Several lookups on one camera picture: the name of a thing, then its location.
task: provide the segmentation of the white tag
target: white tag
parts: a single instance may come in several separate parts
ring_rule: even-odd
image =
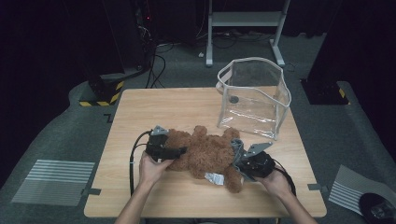
[[[224,175],[205,173],[205,178],[215,185],[224,185]]]

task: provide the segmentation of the gray carpet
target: gray carpet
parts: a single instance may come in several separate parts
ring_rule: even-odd
[[[267,37],[261,36],[259,38],[262,41],[258,41],[257,36],[243,36],[233,46],[231,40],[216,39],[218,47],[231,47],[214,48],[214,65],[210,68],[205,66],[205,58],[198,57],[200,52],[205,53],[205,46],[189,47],[181,44],[160,47],[157,54],[166,61],[166,68],[160,78],[161,84],[165,88],[214,87],[217,72],[232,59],[257,56],[273,60]],[[292,96],[291,110],[315,176],[320,185],[331,189],[338,169],[343,164],[396,191],[396,165],[374,132],[349,84],[339,83],[346,92],[350,105],[310,105],[305,96],[300,79],[308,76],[323,38],[324,36],[282,36],[279,42],[287,64],[284,71]],[[157,58],[154,73],[160,74],[162,68],[163,61]],[[122,90],[145,88],[147,78],[148,73],[128,79]],[[162,88],[161,84],[157,82],[156,86]],[[87,196],[82,196],[78,206],[11,202],[37,160],[94,162],[88,187],[92,184],[111,128],[105,114],[111,114],[113,118],[117,104],[79,106],[79,96],[86,87],[87,83],[81,83],[70,91],[70,107],[36,137],[1,188],[0,223],[114,222],[115,218],[85,217],[83,210]],[[326,217],[318,218],[319,223],[365,223],[358,214],[329,202],[329,194],[330,192],[322,194],[328,213]],[[274,223],[270,219],[263,222]],[[285,218],[283,223],[291,222]]]

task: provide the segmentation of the person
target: person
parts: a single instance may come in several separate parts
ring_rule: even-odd
[[[143,152],[139,165],[139,183],[134,190],[134,194],[121,210],[120,215],[116,219],[116,224],[137,224],[140,222],[140,215],[152,188],[160,180],[166,167],[172,162],[172,160],[156,162],[146,152]],[[283,203],[294,223],[317,223],[300,201],[291,193],[286,177],[279,171],[273,171],[265,178],[255,177],[255,179],[262,183],[270,194],[276,196]]]

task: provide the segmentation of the white metal rack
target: white metal rack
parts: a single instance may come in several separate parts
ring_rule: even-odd
[[[214,26],[277,26],[274,39],[270,39],[270,45],[274,52],[276,63],[284,66],[282,54],[278,42],[282,33],[288,13],[290,0],[285,0],[282,11],[271,12],[213,12],[212,0],[209,0],[208,31],[206,45],[206,66],[213,65],[212,29]]]

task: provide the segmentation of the yellow black hazard tape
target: yellow black hazard tape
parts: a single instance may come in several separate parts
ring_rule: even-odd
[[[80,100],[79,104],[82,106],[93,106],[93,105],[114,105],[117,102],[117,99],[120,96],[120,91],[123,86],[124,82],[116,83],[112,86],[108,87],[108,93],[105,99],[90,99],[90,100]]]

